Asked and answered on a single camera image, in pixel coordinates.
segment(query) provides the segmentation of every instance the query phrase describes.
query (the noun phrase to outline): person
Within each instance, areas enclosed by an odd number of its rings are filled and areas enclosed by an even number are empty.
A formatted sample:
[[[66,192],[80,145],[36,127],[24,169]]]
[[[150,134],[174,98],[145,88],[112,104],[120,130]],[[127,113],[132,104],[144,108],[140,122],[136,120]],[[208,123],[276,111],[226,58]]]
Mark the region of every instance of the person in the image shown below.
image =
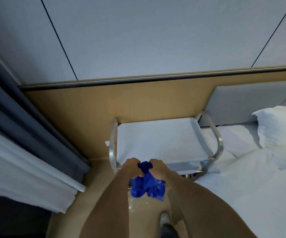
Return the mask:
[[[224,200],[171,171],[161,160],[150,162],[153,177],[172,188],[193,237],[256,237]],[[129,237],[128,184],[130,179],[144,176],[138,163],[136,158],[125,161],[86,219],[79,238]],[[162,238],[178,237],[167,212],[162,212],[160,224]]]

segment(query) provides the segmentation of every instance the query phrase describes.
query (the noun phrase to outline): beige wall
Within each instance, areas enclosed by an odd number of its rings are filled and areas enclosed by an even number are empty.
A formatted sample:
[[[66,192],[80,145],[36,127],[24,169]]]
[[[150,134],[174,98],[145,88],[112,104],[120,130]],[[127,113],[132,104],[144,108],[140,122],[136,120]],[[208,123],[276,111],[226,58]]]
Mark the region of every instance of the beige wall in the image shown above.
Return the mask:
[[[216,86],[286,80],[286,72],[25,92],[86,158],[108,157],[110,123],[192,117]]]

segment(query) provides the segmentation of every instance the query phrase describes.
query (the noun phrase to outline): beige floor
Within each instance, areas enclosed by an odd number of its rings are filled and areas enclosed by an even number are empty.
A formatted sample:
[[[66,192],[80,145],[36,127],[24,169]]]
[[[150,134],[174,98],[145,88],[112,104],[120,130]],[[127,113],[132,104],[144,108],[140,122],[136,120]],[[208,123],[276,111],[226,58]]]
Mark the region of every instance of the beige floor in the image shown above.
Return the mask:
[[[92,170],[85,175],[85,192],[79,192],[76,200],[65,214],[52,215],[47,232],[47,238],[78,238],[82,225],[93,209],[100,195],[113,179],[113,172],[108,160],[92,162]],[[166,187],[164,201],[142,196],[133,198],[129,193],[130,238],[159,238],[159,215],[163,210],[172,214]],[[184,222],[176,225],[181,238],[187,237]]]

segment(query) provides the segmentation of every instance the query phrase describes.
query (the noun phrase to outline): hand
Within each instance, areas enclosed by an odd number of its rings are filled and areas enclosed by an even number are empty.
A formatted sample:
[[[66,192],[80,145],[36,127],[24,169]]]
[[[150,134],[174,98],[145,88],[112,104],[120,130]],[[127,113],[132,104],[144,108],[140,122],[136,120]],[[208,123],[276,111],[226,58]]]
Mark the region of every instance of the hand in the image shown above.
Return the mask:
[[[138,167],[141,161],[137,158],[127,159],[119,172],[125,173],[129,179],[134,179],[138,176],[143,177],[143,171]]]
[[[153,165],[153,168],[149,170],[149,172],[153,175],[155,179],[165,180],[166,175],[171,170],[164,164],[162,160],[151,159],[150,162]]]

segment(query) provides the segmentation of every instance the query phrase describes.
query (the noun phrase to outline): pants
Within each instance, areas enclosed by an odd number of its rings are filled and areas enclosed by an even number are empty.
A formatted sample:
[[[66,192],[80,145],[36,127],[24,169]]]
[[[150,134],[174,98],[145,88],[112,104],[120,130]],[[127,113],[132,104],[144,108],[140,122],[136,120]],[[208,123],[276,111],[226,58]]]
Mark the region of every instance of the pants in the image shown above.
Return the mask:
[[[161,227],[161,238],[179,238],[179,236],[172,225],[164,224]]]

